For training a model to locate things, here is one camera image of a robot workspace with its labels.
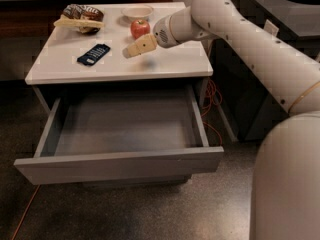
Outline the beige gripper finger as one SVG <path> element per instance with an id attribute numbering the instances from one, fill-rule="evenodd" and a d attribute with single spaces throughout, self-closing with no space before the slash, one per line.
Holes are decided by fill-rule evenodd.
<path id="1" fill-rule="evenodd" d="M 157 48 L 157 40 L 153 34 L 145 34 L 136 39 L 123 49 L 122 53 L 125 58 L 132 58 L 142 55 Z"/>

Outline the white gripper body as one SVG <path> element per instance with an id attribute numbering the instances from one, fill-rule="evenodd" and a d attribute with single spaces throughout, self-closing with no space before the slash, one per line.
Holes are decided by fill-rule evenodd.
<path id="1" fill-rule="evenodd" d="M 171 48 L 188 41 L 209 39 L 216 34 L 217 16 L 210 10 L 187 7 L 160 19 L 153 28 L 157 43 Z"/>

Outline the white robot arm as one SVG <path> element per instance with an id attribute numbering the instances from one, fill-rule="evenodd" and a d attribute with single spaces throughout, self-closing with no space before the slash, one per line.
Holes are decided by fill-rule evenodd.
<path id="1" fill-rule="evenodd" d="M 255 162 L 250 240 L 320 240 L 320 64 L 246 20 L 231 0 L 192 0 L 128 45 L 134 57 L 187 41 L 225 40 L 288 113 Z"/>

